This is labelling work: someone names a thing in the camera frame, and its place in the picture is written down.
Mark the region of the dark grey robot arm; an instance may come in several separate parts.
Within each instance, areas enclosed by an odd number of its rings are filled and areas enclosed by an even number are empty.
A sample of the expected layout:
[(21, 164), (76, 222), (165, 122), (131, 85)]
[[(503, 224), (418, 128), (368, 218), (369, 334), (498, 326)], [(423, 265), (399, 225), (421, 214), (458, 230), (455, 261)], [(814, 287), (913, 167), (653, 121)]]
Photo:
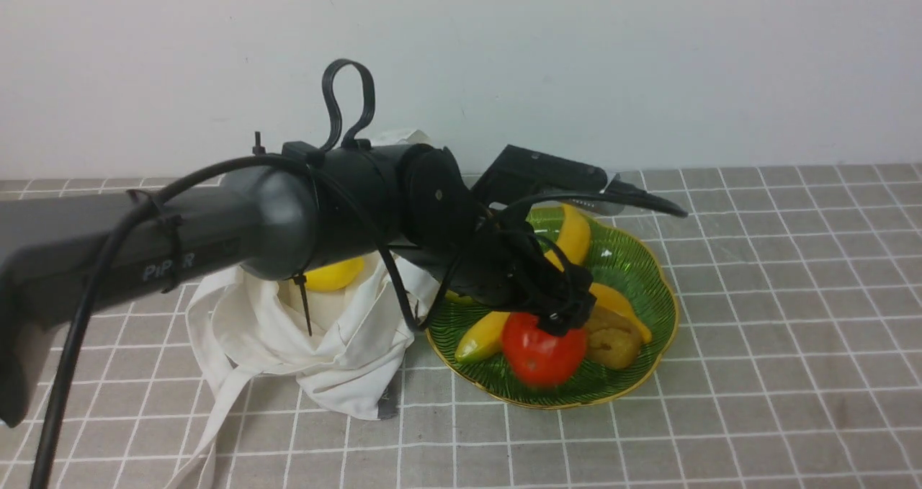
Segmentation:
[(157, 192), (2, 203), (2, 421), (27, 415), (53, 334), (229, 266), (267, 280), (382, 249), (488, 308), (583, 321), (586, 270), (556, 273), (527, 211), (593, 198), (605, 171), (508, 145), (470, 189), (448, 150), (290, 142)]

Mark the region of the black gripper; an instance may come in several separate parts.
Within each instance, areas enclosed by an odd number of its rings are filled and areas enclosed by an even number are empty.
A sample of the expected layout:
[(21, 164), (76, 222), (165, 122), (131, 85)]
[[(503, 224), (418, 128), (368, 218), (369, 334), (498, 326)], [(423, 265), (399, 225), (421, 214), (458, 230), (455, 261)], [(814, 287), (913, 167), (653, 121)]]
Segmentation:
[(539, 329), (555, 337), (583, 328), (596, 306), (592, 274), (527, 221), (438, 235), (404, 246), (403, 257), (440, 283), (425, 318), (412, 322), (415, 331), (435, 322), (448, 291), (498, 312), (536, 315)]

